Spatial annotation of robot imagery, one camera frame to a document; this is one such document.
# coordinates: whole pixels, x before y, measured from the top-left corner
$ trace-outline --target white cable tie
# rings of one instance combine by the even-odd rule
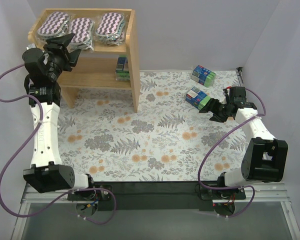
[[[261,116],[258,116],[258,114],[253,114],[252,116],[255,116],[256,119],[262,119]]]

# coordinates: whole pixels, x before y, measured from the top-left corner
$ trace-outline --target wooden shelf leg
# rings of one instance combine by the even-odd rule
[[[61,87],[61,96],[65,100],[68,107],[71,109],[73,109],[75,106],[78,91],[79,88],[77,87]]]
[[[140,96],[140,67],[139,67],[139,45],[138,45],[138,36],[137,36],[137,20],[135,11],[132,10],[130,15],[130,21],[132,22],[130,31],[130,37],[127,38],[127,58],[129,64],[129,74],[130,74],[130,82],[132,89],[132,100],[133,100],[133,108],[134,112],[138,112],[139,105],[139,96]]]

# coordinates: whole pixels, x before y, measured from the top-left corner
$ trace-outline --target gray leaf pattern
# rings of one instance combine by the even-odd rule
[[[150,169],[155,168],[156,170],[160,170],[160,169],[164,168],[165,165],[162,162],[157,161],[157,159],[155,159],[154,157],[151,157],[148,160],[148,167]]]
[[[201,142],[204,145],[208,145],[209,147],[212,147],[226,133],[227,133],[226,131],[210,132],[209,136],[203,136],[201,138]],[[218,146],[222,149],[225,149],[229,147],[229,143],[227,142],[227,140],[223,140]]]
[[[94,136],[94,138],[88,138],[85,140],[84,146],[91,150],[100,149],[102,152],[109,151],[111,148],[110,142],[113,142],[114,138],[110,134],[102,134]]]
[[[148,124],[146,121],[141,120],[133,120],[131,122],[131,126],[134,126],[132,128],[132,131],[136,134],[139,134],[141,132],[149,133],[155,129],[152,124]]]
[[[131,153],[133,150],[137,150],[140,148],[139,141],[136,141],[136,139],[129,139],[126,138],[126,140],[120,139],[116,144],[114,144],[114,147],[112,147],[111,152],[117,153],[117,154],[123,154],[127,155],[127,153]]]
[[[177,127],[179,124],[182,124],[185,122],[185,119],[183,116],[176,116],[175,114],[171,114],[170,116],[165,115],[161,121],[158,123],[158,127],[164,127],[164,128],[174,128]]]
[[[146,96],[145,99],[147,99],[149,102],[154,102],[156,100],[156,97],[155,97],[155,95],[153,95],[152,93],[150,93],[150,94],[148,94]]]
[[[237,126],[209,121],[185,101],[197,87],[224,99],[237,86],[235,71],[217,71],[212,87],[190,79],[189,71],[142,72],[138,113],[131,91],[80,89],[74,108],[60,103],[59,152],[63,164],[102,181],[195,181],[199,165],[220,137]],[[247,146],[242,130],[217,147],[203,166],[201,179],[216,180],[240,167]]]
[[[150,89],[157,86],[156,82],[151,79],[151,81],[145,79],[141,82],[141,91],[150,91]]]

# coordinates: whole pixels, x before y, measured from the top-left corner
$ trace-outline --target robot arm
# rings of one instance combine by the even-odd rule
[[[200,113],[211,111],[211,121],[225,122],[233,117],[238,124],[258,114],[257,107],[247,102],[244,87],[231,87],[225,93],[226,104],[217,99],[210,99]],[[245,186],[258,182],[280,182],[283,178],[288,145],[284,140],[276,139],[265,127],[260,118],[256,117],[242,126],[249,142],[241,167],[224,172],[218,178],[219,187]],[[272,157],[264,159],[264,153]]]
[[[79,58],[80,50],[68,52],[67,46],[74,34],[47,40],[41,49],[32,47],[22,55],[29,75],[24,87],[28,94],[36,97],[43,109],[42,124],[34,136],[31,165],[23,171],[23,178],[39,193],[64,189],[86,189],[93,186],[88,174],[75,173],[73,168],[62,164],[58,149],[58,115],[61,89],[57,79],[62,71],[71,71]],[[29,100],[34,128],[40,121],[40,108]],[[93,192],[78,193],[90,199]]]

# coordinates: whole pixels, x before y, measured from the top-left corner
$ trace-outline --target gray floor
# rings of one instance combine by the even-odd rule
[[[236,203],[239,210],[246,203]],[[31,212],[42,208],[32,204]],[[253,202],[240,216],[231,219],[195,213],[197,210],[117,211],[103,226],[77,218],[70,203],[55,204],[39,216],[28,218],[23,240],[290,240],[280,202]],[[109,212],[97,212],[104,220]]]

